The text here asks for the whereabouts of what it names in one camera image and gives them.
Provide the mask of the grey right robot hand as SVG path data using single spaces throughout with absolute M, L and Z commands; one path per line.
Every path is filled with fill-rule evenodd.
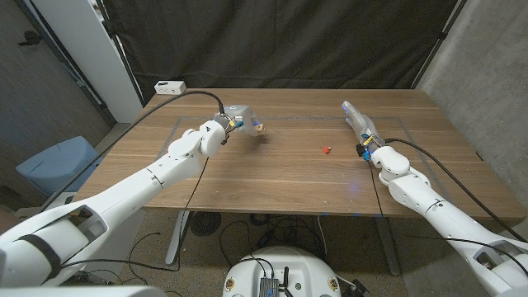
M 385 141 L 380 137 L 374 122 L 359 112 L 349 101 L 342 103 L 342 109 L 346 112 L 346 122 L 354 130 L 361 148 L 358 150 L 360 156 L 371 155 L 376 149 L 385 146 Z

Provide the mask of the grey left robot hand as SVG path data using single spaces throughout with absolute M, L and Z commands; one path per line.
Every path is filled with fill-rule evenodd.
M 214 115 L 214 120 L 224 127 L 226 133 L 239 130 L 251 136 L 258 135 L 257 116 L 250 106 L 226 106 L 223 112 Z

